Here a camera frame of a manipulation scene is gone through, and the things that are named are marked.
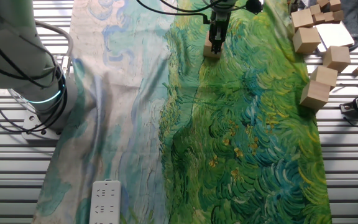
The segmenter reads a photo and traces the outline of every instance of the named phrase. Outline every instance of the slatted metal table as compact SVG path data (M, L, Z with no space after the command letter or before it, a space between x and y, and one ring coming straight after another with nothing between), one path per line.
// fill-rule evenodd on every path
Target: slatted metal table
M37 20L68 32L72 7L71 0L37 0L34 14ZM51 53L66 52L67 41L62 35L37 30ZM309 72L322 63L318 55L307 55L305 60ZM339 104L358 96L358 77L351 74L358 66L358 49L351 52L351 61L338 76L329 103L317 113L334 224L358 224L358 128L344 121L339 110ZM9 118L22 124L25 110L4 91L0 92L0 105ZM54 149L54 144L28 143L20 134L0 128L0 223L31 222Z

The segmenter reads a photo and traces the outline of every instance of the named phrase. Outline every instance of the cloth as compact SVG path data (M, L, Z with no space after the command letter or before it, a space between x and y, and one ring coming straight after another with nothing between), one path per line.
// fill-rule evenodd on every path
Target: cloth
M33 223L88 224L104 179L122 183L121 223L331 223L285 0L233 12L218 61L203 57L199 16L76 0L71 23L79 95Z
M317 1L310 0L310 6L314 6ZM349 47L349 50L354 50L358 47L358 0L341 0L341 9L345 15L343 23L354 39L354 45Z

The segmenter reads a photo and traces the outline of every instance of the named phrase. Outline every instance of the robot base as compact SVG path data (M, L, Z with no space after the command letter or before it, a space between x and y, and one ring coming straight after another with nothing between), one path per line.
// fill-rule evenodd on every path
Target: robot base
M27 111L25 114L25 120L23 128L30 129L41 124L41 121L38 119L37 115ZM22 133L22 137L27 141L58 141L60 138L61 132L54 131L52 129L45 129L43 131L38 131L34 133Z

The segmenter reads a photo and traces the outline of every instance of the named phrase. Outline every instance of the metal bracket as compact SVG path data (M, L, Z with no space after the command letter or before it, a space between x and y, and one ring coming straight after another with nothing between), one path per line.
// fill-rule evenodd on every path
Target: metal bracket
M38 119L37 115L31 113L30 111L26 111L23 128L30 129L40 124L41 121ZM48 128L43 131L38 131L30 134L22 133L22 137L27 141L58 141L60 138L60 134L61 133Z
M343 115L346 115L350 118L358 118L358 111L354 109L353 102L341 104L339 107Z

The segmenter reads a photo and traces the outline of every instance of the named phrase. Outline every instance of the white power strip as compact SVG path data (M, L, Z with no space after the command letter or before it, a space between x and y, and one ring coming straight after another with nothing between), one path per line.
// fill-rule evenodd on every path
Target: white power strip
M119 224L120 204L120 181L105 180L94 182L89 224Z

